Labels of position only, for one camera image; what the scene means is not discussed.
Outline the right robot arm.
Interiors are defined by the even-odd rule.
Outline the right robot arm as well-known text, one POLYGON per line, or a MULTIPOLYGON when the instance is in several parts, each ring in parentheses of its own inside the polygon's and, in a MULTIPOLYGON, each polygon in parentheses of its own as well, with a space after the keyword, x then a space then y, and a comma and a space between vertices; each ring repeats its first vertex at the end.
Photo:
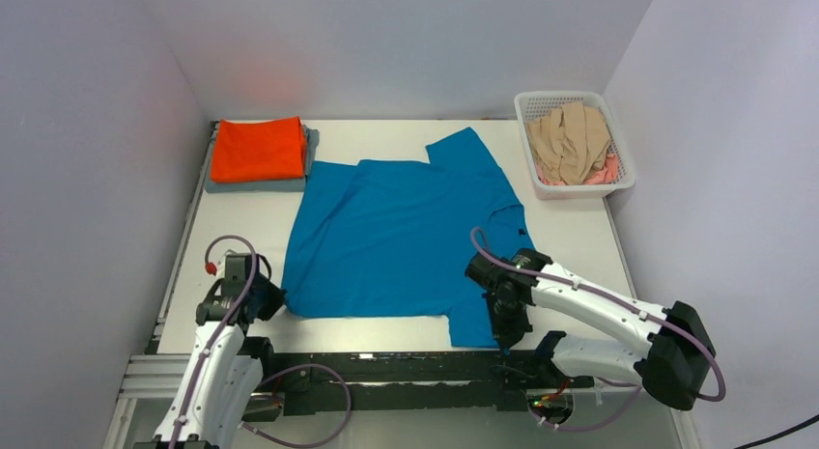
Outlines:
POLYGON ((548 332, 531 363, 533 376, 545 386, 575 377, 612 379, 637 385, 677 410, 725 394, 723 379, 716 394, 701 391, 708 374, 717 370, 716 350, 689 304, 663 307, 612 293, 527 248, 512 259, 479 250, 465 275, 483 289, 491 332, 503 350, 533 332, 531 307, 559 312, 606 334, 604 340, 592 340, 548 332))

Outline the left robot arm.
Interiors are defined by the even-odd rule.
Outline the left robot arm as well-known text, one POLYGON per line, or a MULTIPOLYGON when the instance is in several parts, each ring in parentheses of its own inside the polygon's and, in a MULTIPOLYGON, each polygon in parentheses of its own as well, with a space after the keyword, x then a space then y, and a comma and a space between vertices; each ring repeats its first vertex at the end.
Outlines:
POLYGON ((228 251, 206 271, 216 279, 196 307, 181 384, 152 438, 134 448, 229 448, 254 391, 276 381, 270 339, 248 334, 283 306, 285 292, 270 281, 267 258, 228 251))

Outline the blue t shirt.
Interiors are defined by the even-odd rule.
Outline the blue t shirt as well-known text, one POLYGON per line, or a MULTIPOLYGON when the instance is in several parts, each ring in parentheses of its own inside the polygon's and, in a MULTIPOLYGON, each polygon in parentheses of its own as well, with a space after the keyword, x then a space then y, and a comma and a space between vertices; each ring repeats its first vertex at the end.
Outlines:
POLYGON ((456 348, 492 348, 482 289, 466 278, 474 228, 492 253, 532 246, 524 208, 472 128, 426 161, 316 162, 284 260, 286 304, 303 318, 444 316, 456 348))

